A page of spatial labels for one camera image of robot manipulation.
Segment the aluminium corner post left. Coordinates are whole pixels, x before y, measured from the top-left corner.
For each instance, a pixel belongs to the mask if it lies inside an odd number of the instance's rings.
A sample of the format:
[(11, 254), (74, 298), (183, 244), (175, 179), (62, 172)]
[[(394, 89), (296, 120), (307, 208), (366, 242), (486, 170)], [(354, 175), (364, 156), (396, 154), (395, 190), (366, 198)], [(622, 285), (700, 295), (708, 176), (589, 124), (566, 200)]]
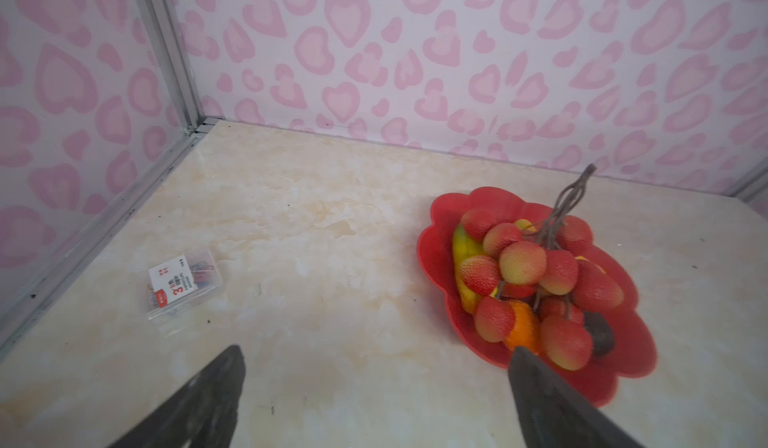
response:
[(191, 136), (205, 124), (207, 117), (189, 65), (173, 0), (136, 1), (181, 127), (187, 136)]

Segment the green yellow fake mango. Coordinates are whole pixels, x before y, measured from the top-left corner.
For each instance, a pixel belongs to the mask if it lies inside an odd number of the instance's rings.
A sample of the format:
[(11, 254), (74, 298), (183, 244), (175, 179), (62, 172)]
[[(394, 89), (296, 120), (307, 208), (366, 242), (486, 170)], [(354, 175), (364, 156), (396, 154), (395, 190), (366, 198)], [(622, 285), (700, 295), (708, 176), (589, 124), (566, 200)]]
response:
[(461, 225), (457, 225), (453, 232), (452, 256), (455, 282), (461, 300), (461, 306), (465, 312), (469, 313), (470, 315), (474, 315), (478, 303), (484, 296), (497, 294), (498, 285), (501, 282), (499, 270), (495, 269), (496, 284), (494, 285), (492, 291), (478, 294), (466, 286), (461, 276), (461, 265), (469, 258), (480, 256), (483, 260), (485, 260), (487, 256), (485, 255), (482, 244), (471, 238)]

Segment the red fake lychee bunch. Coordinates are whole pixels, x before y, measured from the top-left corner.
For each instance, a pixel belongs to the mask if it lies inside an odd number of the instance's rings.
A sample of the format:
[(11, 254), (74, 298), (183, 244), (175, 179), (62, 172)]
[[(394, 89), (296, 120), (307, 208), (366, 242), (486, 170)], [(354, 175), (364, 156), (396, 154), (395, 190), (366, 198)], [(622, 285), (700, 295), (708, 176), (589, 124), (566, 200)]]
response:
[(605, 315), (624, 303), (622, 288), (596, 263), (577, 261), (571, 252), (554, 246), (565, 217), (573, 216), (596, 171), (589, 165), (561, 191), (534, 241), (524, 238), (514, 221), (504, 222), (485, 208), (470, 209), (460, 218), (459, 225), (482, 244), (487, 256), (461, 265), (466, 286), (486, 293), (496, 284), (495, 269), (501, 278), (497, 294), (484, 296), (471, 315), (482, 340), (506, 347), (503, 341), (515, 325), (508, 302), (520, 300), (539, 318), (538, 355), (556, 367), (579, 371), (613, 350), (614, 333)]

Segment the small clear clip box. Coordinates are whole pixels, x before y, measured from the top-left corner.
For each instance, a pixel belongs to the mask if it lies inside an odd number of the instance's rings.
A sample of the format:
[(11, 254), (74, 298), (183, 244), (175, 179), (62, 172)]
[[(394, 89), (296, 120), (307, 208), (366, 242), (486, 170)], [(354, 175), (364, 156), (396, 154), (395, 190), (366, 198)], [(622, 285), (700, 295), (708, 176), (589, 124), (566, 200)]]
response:
[(147, 320), (161, 326), (221, 294), (225, 284), (208, 246), (146, 270)]

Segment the small fake orange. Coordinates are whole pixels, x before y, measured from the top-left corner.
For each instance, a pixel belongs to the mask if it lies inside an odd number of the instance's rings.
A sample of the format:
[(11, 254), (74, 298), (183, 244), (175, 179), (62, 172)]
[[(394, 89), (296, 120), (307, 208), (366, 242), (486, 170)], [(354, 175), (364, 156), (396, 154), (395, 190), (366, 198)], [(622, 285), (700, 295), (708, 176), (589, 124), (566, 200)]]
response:
[(528, 349), (534, 355), (541, 352), (539, 318), (532, 308), (520, 300), (510, 300), (508, 304), (515, 313), (515, 325), (503, 341), (514, 352), (519, 347)]

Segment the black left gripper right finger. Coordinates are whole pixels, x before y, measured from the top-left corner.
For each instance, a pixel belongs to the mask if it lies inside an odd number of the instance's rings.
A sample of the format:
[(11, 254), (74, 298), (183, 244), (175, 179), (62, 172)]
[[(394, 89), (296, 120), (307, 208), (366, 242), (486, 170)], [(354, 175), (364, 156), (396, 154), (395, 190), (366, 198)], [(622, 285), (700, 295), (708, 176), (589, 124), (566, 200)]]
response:
[(528, 349), (514, 351), (508, 379), (528, 447), (641, 447)]

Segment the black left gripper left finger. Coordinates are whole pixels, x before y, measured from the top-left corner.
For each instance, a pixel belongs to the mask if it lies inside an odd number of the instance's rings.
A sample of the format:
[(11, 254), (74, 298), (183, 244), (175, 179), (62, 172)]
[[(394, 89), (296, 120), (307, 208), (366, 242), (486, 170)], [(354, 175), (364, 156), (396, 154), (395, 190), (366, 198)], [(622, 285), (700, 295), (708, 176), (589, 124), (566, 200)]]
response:
[(241, 348), (227, 347), (112, 445), (228, 447), (237, 426), (245, 375)]

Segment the red flower-shaped fruit bowl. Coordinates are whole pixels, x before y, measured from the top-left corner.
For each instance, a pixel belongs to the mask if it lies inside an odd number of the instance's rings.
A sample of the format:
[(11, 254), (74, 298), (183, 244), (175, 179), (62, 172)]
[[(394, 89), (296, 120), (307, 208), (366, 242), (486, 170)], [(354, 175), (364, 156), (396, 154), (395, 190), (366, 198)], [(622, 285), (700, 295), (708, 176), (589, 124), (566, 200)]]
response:
[[(444, 295), (447, 317), (457, 336), (476, 356), (498, 368), (507, 368), (512, 352), (500, 343), (492, 344), (476, 334), (472, 316), (460, 301), (453, 263), (453, 233), (460, 218), (470, 209), (485, 208), (506, 221), (520, 218), (541, 221), (552, 212), (546, 205), (527, 203), (517, 195), (495, 187), (482, 187), (469, 194), (446, 193), (430, 207), (431, 225), (420, 235), (417, 258), (427, 279)], [(624, 268), (600, 248), (585, 251), (586, 258), (605, 269), (622, 288), (622, 306), (605, 315), (614, 333), (614, 348), (580, 371), (556, 368), (574, 389), (594, 406), (602, 407), (614, 398), (619, 379), (642, 378), (653, 372), (657, 350), (651, 332), (636, 312), (638, 291)]]

